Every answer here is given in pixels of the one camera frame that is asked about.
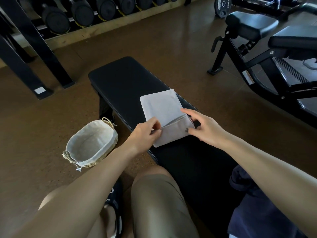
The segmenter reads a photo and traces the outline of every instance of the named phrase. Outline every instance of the knee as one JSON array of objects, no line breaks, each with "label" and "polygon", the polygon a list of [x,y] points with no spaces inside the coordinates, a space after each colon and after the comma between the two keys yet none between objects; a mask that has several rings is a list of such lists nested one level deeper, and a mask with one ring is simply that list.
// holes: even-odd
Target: knee
[{"label": "knee", "polygon": [[43,199],[42,203],[40,204],[39,209],[41,209],[45,204],[47,204],[50,200],[52,200],[55,196],[57,196],[57,194],[60,193],[66,187],[67,187],[67,185],[63,185],[63,186],[53,190],[47,196],[45,196],[45,198]]},{"label": "knee", "polygon": [[171,176],[171,174],[165,168],[163,168],[162,166],[152,165],[152,166],[146,167],[146,168],[142,169],[140,172],[138,172],[137,176],[135,177],[135,179],[133,181],[133,184],[135,184],[143,176],[157,175],[157,174],[166,175],[168,177],[173,178]]}]

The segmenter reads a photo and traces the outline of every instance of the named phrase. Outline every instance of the dark blue towel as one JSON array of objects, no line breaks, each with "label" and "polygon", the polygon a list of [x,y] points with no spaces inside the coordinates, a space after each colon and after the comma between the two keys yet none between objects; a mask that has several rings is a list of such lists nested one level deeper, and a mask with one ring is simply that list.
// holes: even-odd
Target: dark blue towel
[{"label": "dark blue towel", "polygon": [[246,194],[240,205],[233,211],[228,234],[237,238],[305,237],[240,165],[233,169],[229,183],[232,188],[244,191]]}]

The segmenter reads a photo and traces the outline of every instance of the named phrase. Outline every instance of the concrete floor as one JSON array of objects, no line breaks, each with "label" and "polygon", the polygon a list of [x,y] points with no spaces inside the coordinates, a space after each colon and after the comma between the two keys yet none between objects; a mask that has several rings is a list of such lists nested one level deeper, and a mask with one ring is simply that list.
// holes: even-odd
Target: concrete floor
[{"label": "concrete floor", "polygon": [[[217,54],[210,52],[213,40],[226,29],[224,20],[214,17],[213,2],[199,0],[56,50],[77,82],[66,90],[37,58],[30,67],[55,91],[41,101],[9,68],[0,69],[0,237],[10,236],[30,220],[46,194],[82,174],[61,153],[74,133],[98,118],[98,97],[87,75],[124,56],[134,57],[227,131],[317,177],[317,130],[253,93],[228,57],[224,71],[217,76],[206,73]],[[300,14],[279,28],[303,22],[311,25],[316,20],[316,16]],[[267,40],[253,53],[266,48]],[[121,122],[117,131],[122,144],[129,131]],[[132,227],[129,187],[140,168],[153,164],[143,154],[122,175],[125,237],[131,236]],[[208,237],[199,219],[194,220],[201,236]]]}]

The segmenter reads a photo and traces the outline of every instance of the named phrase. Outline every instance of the white pouch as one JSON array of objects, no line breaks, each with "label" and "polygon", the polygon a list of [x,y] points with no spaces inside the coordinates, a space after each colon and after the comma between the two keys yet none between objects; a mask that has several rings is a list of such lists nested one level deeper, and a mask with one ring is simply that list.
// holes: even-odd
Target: white pouch
[{"label": "white pouch", "polygon": [[118,133],[109,119],[95,120],[70,138],[63,157],[81,172],[82,167],[92,167],[102,161],[117,141]]},{"label": "white pouch", "polygon": [[162,125],[161,137],[156,140],[154,147],[188,136],[185,130],[194,128],[188,115],[180,111],[182,105],[174,89],[144,95],[140,97],[140,101],[145,119],[148,121],[152,117],[157,117]]}]

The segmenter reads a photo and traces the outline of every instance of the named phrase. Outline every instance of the person's left hand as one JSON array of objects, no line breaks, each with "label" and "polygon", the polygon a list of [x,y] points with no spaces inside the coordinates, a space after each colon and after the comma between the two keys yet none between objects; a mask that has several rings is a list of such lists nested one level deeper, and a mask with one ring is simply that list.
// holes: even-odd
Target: person's left hand
[{"label": "person's left hand", "polygon": [[156,117],[153,117],[145,123],[140,123],[135,127],[131,135],[125,141],[124,145],[131,148],[135,155],[147,151],[154,142],[161,136],[161,124]]}]

